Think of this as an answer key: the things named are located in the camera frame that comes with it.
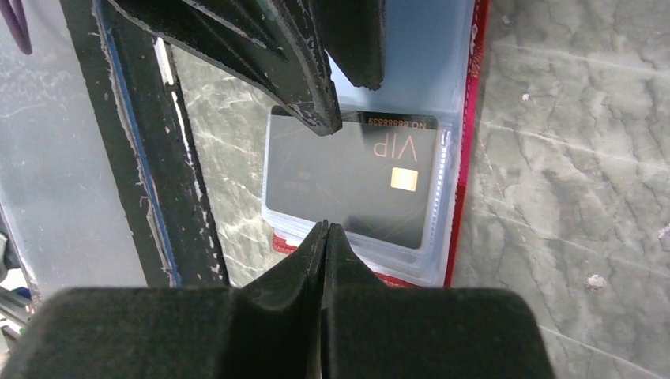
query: marble countertop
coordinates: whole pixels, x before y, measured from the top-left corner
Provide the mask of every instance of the marble countertop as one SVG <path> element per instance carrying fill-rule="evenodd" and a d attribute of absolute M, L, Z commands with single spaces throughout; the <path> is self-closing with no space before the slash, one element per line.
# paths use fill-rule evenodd
<path fill-rule="evenodd" d="M 559 377 L 670 377 L 670 2 L 494 0 L 456 287 L 530 304 Z M 260 214 L 273 101 L 175 51 L 228 271 Z"/>

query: gold chip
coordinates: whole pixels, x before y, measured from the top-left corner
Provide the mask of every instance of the gold chip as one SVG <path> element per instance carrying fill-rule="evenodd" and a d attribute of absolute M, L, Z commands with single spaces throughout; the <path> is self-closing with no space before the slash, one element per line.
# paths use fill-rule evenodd
<path fill-rule="evenodd" d="M 419 172 L 406 168 L 394 167 L 391 172 L 391 187 L 405 191 L 416 191 Z"/>

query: black card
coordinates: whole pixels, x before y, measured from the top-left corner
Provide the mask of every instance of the black card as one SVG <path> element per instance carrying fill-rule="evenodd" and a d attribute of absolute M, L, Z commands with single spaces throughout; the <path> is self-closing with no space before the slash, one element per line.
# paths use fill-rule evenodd
<path fill-rule="evenodd" d="M 423 240 L 438 122 L 431 116 L 343 112 L 319 137 L 274 107 L 268 209 L 418 249 Z"/>

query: red strip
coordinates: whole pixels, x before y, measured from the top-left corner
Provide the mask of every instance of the red strip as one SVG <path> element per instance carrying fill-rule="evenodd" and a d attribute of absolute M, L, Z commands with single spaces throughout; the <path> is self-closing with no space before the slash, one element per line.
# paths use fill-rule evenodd
<path fill-rule="evenodd" d="M 465 205 L 465 190 L 468 188 L 468 172 L 470 169 L 470 151 L 474 133 L 477 92 L 480 83 L 482 60 L 484 59 L 484 41 L 486 37 L 486 21 L 490 0 L 476 0 L 475 11 L 472 13 L 470 29 L 470 55 L 468 57 L 468 77 L 465 80 L 465 109 L 463 111 L 463 140 L 461 143 L 461 170 L 458 173 L 456 186 L 456 204 L 454 220 L 451 227 L 449 257 L 446 263 L 444 287 L 451 287 L 454 277 L 454 266 L 458 248 L 458 237 L 461 233 L 461 221 Z"/>

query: floor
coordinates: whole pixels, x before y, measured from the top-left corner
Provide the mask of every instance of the floor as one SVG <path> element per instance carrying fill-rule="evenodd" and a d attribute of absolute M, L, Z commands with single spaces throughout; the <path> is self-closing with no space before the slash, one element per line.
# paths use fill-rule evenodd
<path fill-rule="evenodd" d="M 456 287 L 507 287 L 558 377 L 670 377 L 670 2 L 493 0 Z M 260 217 L 260 91 L 176 51 L 228 270 Z"/>

